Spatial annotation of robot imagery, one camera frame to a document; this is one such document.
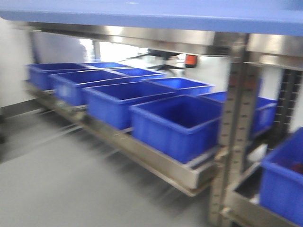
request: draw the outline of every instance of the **metal rack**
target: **metal rack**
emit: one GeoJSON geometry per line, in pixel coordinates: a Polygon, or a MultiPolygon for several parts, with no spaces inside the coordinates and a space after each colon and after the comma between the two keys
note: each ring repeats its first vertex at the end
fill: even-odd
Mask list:
{"type": "Polygon", "coordinates": [[[213,157],[217,148],[212,148],[194,160],[182,164],[169,156],[135,140],[131,129],[116,130],[86,115],[85,106],[73,107],[56,99],[51,92],[44,92],[26,82],[28,93],[46,108],[83,127],[98,138],[112,144],[130,159],[148,169],[186,195],[193,197],[207,188],[215,176],[213,157]]]}
{"type": "Polygon", "coordinates": [[[48,108],[54,109],[98,137],[114,143],[134,161],[189,196],[194,196],[207,187],[214,177],[209,209],[209,221],[214,226],[229,227],[232,222],[245,227],[296,226],[251,201],[258,191],[261,170],[253,167],[244,175],[243,171],[250,151],[261,143],[267,143],[270,151],[288,134],[303,72],[303,37],[287,36],[303,35],[302,11],[297,10],[301,9],[299,3],[293,1],[290,5],[283,5],[276,1],[271,5],[258,1],[262,10],[257,10],[253,15],[249,13],[248,17],[243,15],[248,12],[249,2],[246,3],[248,7],[242,6],[233,10],[226,10],[224,7],[217,10],[218,7],[210,3],[211,6],[201,8],[202,12],[197,13],[196,9],[203,4],[202,1],[193,1],[192,6],[184,7],[175,1],[169,1],[168,4],[178,4],[173,15],[171,12],[162,12],[162,9],[169,7],[161,6],[152,6],[151,10],[155,13],[150,14],[146,3],[140,0],[138,3],[138,9],[142,11],[140,14],[134,13],[130,4],[124,5],[125,10],[121,10],[112,9],[110,3],[108,6],[103,5],[105,9],[100,12],[89,12],[89,9],[93,11],[93,6],[89,8],[83,5],[86,12],[83,10],[79,13],[78,8],[68,12],[47,9],[41,12],[32,10],[29,14],[15,9],[14,1],[7,1],[4,3],[7,6],[1,6],[0,3],[0,8],[7,8],[8,12],[3,13],[0,10],[0,15],[10,20],[27,21],[18,22],[18,25],[31,31],[73,35],[172,52],[229,55],[232,66],[219,135],[220,147],[214,159],[216,165],[208,159],[199,159],[198,165],[194,162],[195,167],[180,165],[133,140],[128,131],[116,131],[104,124],[92,123],[92,119],[83,111],[60,103],[34,87],[29,87],[29,91],[48,108]],[[45,21],[41,15],[47,15],[45,21]],[[106,19],[103,25],[96,24],[95,21],[102,19],[106,19]],[[275,123],[268,134],[251,141],[249,131],[259,72],[263,66],[268,65],[284,70],[275,123]]]}
{"type": "MultiPolygon", "coordinates": [[[[249,177],[245,182],[239,180],[244,171],[246,154],[249,152],[249,147],[247,146],[249,143],[248,132],[256,99],[258,71],[262,66],[266,65],[283,69],[275,121],[271,131],[268,133],[269,136],[266,142],[268,144],[267,151],[270,151],[289,132],[289,124],[302,81],[302,54],[297,51],[297,48],[300,48],[302,44],[303,39],[301,37],[250,35],[247,51],[254,52],[258,58],[257,61],[244,63],[242,79],[237,78],[237,81],[233,81],[233,83],[239,86],[238,89],[240,90],[240,98],[236,101],[236,103],[239,103],[239,106],[233,108],[233,114],[236,115],[236,120],[233,122],[234,128],[229,130],[230,135],[234,135],[234,137],[229,137],[227,133],[224,133],[224,124],[231,119],[229,117],[231,110],[228,108],[232,104],[227,102],[220,136],[222,138],[229,137],[229,143],[225,145],[221,142],[221,145],[225,146],[222,147],[221,152],[215,158],[219,166],[219,174],[213,181],[209,217],[210,221],[216,226],[228,227],[232,226],[233,222],[241,226],[253,227],[296,226],[262,208],[260,205],[252,203],[247,198],[238,195],[236,189],[241,188],[243,193],[249,193],[250,189],[256,189],[251,185],[250,187],[242,187],[243,184],[248,184],[248,182],[254,184],[254,176],[256,174],[249,177]],[[226,190],[231,184],[236,186],[233,187],[233,190],[226,190]]],[[[232,88],[234,88],[234,85],[230,82],[229,93],[232,88]]]]}

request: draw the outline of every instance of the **gray floor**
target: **gray floor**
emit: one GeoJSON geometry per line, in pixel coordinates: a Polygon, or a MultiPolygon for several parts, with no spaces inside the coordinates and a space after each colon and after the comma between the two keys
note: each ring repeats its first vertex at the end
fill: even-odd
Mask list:
{"type": "Polygon", "coordinates": [[[53,112],[7,119],[1,227],[207,227],[189,198],[53,112]]]}

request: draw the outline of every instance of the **white wall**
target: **white wall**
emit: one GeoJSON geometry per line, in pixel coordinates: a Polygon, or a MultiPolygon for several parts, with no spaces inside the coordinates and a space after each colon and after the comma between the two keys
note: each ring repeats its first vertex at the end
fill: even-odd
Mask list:
{"type": "Polygon", "coordinates": [[[79,38],[45,32],[33,33],[34,46],[40,63],[83,63],[85,47],[79,38]]]}
{"type": "Polygon", "coordinates": [[[25,65],[32,63],[27,32],[0,18],[0,106],[31,99],[25,93],[23,80],[27,78],[25,65]]]}
{"type": "Polygon", "coordinates": [[[225,91],[230,70],[229,57],[200,56],[196,68],[186,69],[186,77],[214,84],[214,92],[225,91]]]}

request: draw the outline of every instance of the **blue plastic bin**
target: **blue plastic bin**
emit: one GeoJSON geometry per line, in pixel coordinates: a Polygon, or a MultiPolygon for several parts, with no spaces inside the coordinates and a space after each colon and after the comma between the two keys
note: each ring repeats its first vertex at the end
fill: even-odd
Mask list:
{"type": "Polygon", "coordinates": [[[186,163],[217,144],[221,108],[193,96],[134,105],[132,136],[186,163]]]}
{"type": "Polygon", "coordinates": [[[83,91],[84,87],[131,82],[130,79],[107,70],[61,73],[50,77],[53,79],[55,96],[72,106],[87,103],[83,91]]]}
{"type": "Polygon", "coordinates": [[[262,160],[260,205],[303,226],[303,175],[292,169],[303,164],[303,128],[262,160]]]}
{"type": "Polygon", "coordinates": [[[51,74],[91,70],[75,63],[33,64],[28,65],[29,81],[41,90],[53,90],[51,74]]]}
{"type": "MultiPolygon", "coordinates": [[[[226,100],[226,91],[204,94],[200,97],[209,98],[213,101],[223,104],[226,100]]],[[[277,101],[273,99],[258,97],[256,103],[256,110],[253,118],[253,125],[251,128],[251,136],[257,137],[258,135],[267,131],[274,122],[276,113],[277,101]]]]}
{"type": "Polygon", "coordinates": [[[129,106],[173,96],[175,92],[143,82],[90,87],[85,89],[88,114],[115,127],[131,127],[129,106]]]}
{"type": "Polygon", "coordinates": [[[214,85],[183,77],[149,79],[146,82],[174,88],[179,95],[197,96],[210,93],[214,85]]]}
{"type": "Polygon", "coordinates": [[[166,75],[164,72],[140,68],[115,69],[112,71],[121,73],[121,75],[127,77],[134,77],[134,79],[137,81],[140,81],[142,79],[162,78],[166,75]]]}
{"type": "Polygon", "coordinates": [[[86,66],[91,66],[92,68],[98,69],[116,69],[116,68],[129,68],[129,65],[123,65],[117,62],[90,62],[84,63],[86,66]]]}

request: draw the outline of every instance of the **stainless steel shelf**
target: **stainless steel shelf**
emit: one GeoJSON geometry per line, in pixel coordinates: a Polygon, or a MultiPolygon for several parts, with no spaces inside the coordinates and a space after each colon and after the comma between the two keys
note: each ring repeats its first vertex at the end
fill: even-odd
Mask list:
{"type": "Polygon", "coordinates": [[[258,205],[262,169],[253,165],[226,194],[222,215],[243,227],[299,227],[258,205]]]}
{"type": "Polygon", "coordinates": [[[303,58],[289,56],[261,55],[258,61],[250,61],[256,66],[272,66],[281,69],[303,71],[303,58]]]}
{"type": "Polygon", "coordinates": [[[251,34],[247,50],[250,52],[267,53],[303,57],[303,37],[288,35],[251,34]]]}
{"type": "Polygon", "coordinates": [[[57,100],[50,92],[43,92],[26,82],[27,91],[38,102],[71,122],[105,140],[127,155],[130,159],[145,167],[164,181],[193,197],[207,188],[216,174],[213,157],[217,148],[213,148],[189,163],[182,164],[169,156],[135,140],[130,129],[119,131],[97,121],[85,112],[85,106],[79,108],[68,106],[57,100]]]}
{"type": "Polygon", "coordinates": [[[111,43],[191,54],[228,55],[230,47],[244,43],[245,34],[213,31],[157,29],[121,26],[15,22],[30,31],[84,37],[111,43]]]}

